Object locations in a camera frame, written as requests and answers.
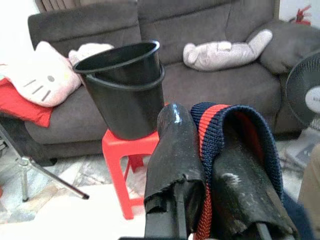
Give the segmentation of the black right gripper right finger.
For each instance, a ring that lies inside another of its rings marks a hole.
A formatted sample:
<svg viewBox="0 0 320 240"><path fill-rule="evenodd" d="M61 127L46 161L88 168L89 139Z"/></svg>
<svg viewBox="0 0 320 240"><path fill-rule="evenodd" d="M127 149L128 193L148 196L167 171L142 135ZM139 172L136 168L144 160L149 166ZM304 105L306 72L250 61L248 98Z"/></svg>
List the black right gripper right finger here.
<svg viewBox="0 0 320 240"><path fill-rule="evenodd" d="M213 162L212 201L221 240L299 240L265 170L233 129Z"/></svg>

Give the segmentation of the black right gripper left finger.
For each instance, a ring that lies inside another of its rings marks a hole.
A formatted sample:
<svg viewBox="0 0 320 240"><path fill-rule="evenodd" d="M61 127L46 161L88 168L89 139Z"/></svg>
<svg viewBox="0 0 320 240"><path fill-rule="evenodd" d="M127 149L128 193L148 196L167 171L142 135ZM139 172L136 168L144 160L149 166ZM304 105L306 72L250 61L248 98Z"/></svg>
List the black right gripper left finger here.
<svg viewBox="0 0 320 240"><path fill-rule="evenodd" d="M195 123L186 108L166 105L146 172L145 240L188 240L197 229L206 181Z"/></svg>

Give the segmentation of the navy shirt red striped collar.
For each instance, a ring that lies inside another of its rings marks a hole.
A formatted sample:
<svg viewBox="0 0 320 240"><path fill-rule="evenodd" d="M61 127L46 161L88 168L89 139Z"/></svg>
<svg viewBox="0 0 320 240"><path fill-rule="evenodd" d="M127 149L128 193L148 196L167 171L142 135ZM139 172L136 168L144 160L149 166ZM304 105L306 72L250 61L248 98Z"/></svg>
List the navy shirt red striped collar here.
<svg viewBox="0 0 320 240"><path fill-rule="evenodd" d="M258 155L258 162L264 167L289 217L297 227L300 239L316 240L306 210L284 191L275 139L263 116L247 105L214 102L197 103L190 113L198 131L200 159L206 178L205 201L193 240L206 240L211 235L213 163L225 147L223 127L227 117L235 119L236 126L242 130L249 146Z"/></svg>

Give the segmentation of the red plastic stool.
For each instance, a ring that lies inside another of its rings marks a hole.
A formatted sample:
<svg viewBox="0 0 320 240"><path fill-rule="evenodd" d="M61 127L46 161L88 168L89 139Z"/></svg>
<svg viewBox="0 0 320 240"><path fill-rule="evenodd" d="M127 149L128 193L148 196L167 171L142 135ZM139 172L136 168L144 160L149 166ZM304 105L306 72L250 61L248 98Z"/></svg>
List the red plastic stool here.
<svg viewBox="0 0 320 240"><path fill-rule="evenodd" d="M133 207L144 203L142 197L130 198L126 180L129 170L135 173L144 166L143 158L150 156L159 141L157 132L149 136L124 140L117 138L107 130L102 138L102 152L118 197L123 217L126 220L134 218Z"/></svg>

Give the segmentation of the black plastic bucket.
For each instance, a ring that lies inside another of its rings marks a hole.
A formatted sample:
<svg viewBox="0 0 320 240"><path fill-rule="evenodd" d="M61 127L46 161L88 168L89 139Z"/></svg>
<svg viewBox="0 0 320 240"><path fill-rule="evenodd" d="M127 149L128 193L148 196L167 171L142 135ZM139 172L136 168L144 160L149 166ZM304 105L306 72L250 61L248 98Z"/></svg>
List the black plastic bucket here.
<svg viewBox="0 0 320 240"><path fill-rule="evenodd" d="M112 48L81 60L73 69L111 83L144 85L161 75L159 48L155 40Z"/></svg>
<svg viewBox="0 0 320 240"><path fill-rule="evenodd" d="M158 79L140 85L111 83L88 74L84 85L108 129L119 139L136 140L156 131L157 118L165 106L160 65Z"/></svg>

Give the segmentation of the dark grey sofa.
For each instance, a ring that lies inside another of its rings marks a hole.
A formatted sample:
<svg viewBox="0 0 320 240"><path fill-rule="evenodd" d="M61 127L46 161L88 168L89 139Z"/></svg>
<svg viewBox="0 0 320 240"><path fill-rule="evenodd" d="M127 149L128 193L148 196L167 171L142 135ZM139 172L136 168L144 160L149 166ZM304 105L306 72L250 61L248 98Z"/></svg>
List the dark grey sofa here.
<svg viewBox="0 0 320 240"><path fill-rule="evenodd" d="M284 77L303 57L320 50L320 29L274 18L275 0L120 0L31 15L31 42L50 43L66 56L86 43L114 47L156 40L165 67L167 103L191 108L199 102L249 105L260 112L272 132L297 132L284 97ZM200 72L183 63L183 48L211 41L251 40L272 32L260 57L247 65Z"/></svg>

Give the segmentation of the grey plush toy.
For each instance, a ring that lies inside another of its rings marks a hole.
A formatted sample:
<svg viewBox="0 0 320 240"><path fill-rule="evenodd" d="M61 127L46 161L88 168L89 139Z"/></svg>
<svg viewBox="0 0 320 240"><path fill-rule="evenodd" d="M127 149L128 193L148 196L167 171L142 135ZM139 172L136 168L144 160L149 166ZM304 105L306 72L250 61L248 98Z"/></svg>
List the grey plush toy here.
<svg viewBox="0 0 320 240"><path fill-rule="evenodd" d="M187 67L203 72L244 66L255 61L272 38L272 31L263 29L249 42L212 41L200 45L187 43L183 48L183 62Z"/></svg>

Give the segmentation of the black electric fan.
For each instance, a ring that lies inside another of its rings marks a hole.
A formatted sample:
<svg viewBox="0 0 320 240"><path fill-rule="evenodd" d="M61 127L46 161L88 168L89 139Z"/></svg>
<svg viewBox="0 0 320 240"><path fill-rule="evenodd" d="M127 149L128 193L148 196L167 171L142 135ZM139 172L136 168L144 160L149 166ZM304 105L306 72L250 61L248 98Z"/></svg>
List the black electric fan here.
<svg viewBox="0 0 320 240"><path fill-rule="evenodd" d="M300 61L290 72L285 96L293 115L305 127L285 155L305 168L315 145L320 144L320 50Z"/></svg>

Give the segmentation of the pink plush pillow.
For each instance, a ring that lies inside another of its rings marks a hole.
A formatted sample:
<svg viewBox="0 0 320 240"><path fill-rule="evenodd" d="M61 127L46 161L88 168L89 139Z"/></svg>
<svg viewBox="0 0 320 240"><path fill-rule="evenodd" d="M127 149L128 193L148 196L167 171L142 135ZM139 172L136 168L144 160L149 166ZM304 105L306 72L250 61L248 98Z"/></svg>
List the pink plush pillow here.
<svg viewBox="0 0 320 240"><path fill-rule="evenodd" d="M78 50L72 49L68 53L68 59L74 66L76 63L91 57L95 54L113 49L114 46L108 43L86 43L79 47Z"/></svg>

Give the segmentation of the pink Hello Kitty pillow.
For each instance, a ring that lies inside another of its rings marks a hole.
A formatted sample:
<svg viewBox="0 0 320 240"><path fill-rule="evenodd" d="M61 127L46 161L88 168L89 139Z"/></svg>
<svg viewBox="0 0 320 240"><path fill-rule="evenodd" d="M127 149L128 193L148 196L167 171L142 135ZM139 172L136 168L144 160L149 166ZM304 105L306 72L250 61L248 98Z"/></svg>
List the pink Hello Kitty pillow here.
<svg viewBox="0 0 320 240"><path fill-rule="evenodd" d="M42 107L60 105L82 84L70 61L46 41L31 55L0 66L0 75L23 98Z"/></svg>

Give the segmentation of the silver metal clothes rack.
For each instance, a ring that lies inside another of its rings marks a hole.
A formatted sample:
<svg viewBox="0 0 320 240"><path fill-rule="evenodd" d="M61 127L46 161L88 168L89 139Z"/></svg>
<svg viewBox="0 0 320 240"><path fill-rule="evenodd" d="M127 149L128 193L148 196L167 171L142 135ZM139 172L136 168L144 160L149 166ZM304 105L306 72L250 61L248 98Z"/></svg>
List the silver metal clothes rack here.
<svg viewBox="0 0 320 240"><path fill-rule="evenodd" d="M23 202L29 200L27 174L29 169L49 178L83 200L88 200L90 198L88 194L45 169L47 166L53 166L55 162L50 160L47 157L45 150L31 139L26 128L19 120L0 117L0 137L3 138L4 142L17 156L16 162L20 167Z"/></svg>

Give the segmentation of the red cushion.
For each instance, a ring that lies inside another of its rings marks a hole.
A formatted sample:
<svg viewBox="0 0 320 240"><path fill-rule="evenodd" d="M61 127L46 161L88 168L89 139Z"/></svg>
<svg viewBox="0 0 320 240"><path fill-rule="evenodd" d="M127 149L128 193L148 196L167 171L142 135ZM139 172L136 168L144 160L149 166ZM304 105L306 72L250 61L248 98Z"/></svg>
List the red cushion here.
<svg viewBox="0 0 320 240"><path fill-rule="evenodd" d="M48 128L52 107L43 107L23 98L7 78L0 80L0 112Z"/></svg>

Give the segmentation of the red tassel decoration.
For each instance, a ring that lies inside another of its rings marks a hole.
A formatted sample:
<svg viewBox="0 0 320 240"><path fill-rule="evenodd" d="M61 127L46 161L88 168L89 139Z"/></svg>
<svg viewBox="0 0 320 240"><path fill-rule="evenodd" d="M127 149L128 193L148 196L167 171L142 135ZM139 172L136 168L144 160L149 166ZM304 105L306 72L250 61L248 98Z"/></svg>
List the red tassel decoration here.
<svg viewBox="0 0 320 240"><path fill-rule="evenodd" d="M311 17L312 14L308 12L308 10L312 7L311 4L307 5L304 8L299 8L297 10L296 16L289 20L290 23L296 23L300 25L310 26L311 21L305 19L306 17Z"/></svg>

